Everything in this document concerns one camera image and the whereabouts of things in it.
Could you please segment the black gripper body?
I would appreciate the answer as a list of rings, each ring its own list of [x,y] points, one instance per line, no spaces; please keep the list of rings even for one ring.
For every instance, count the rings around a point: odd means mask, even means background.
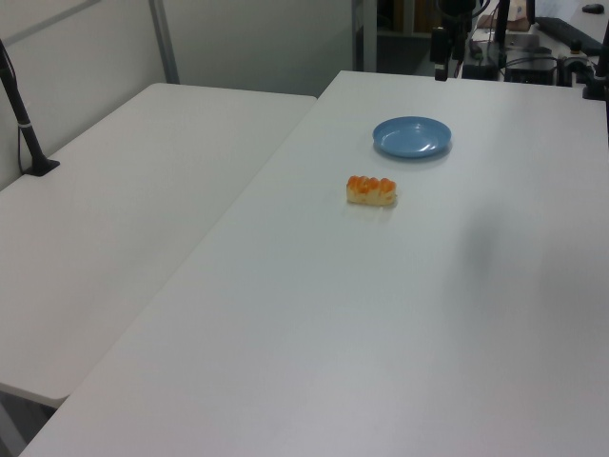
[[[442,27],[446,30],[463,29],[471,31],[476,0],[438,0],[437,10],[441,15]]]

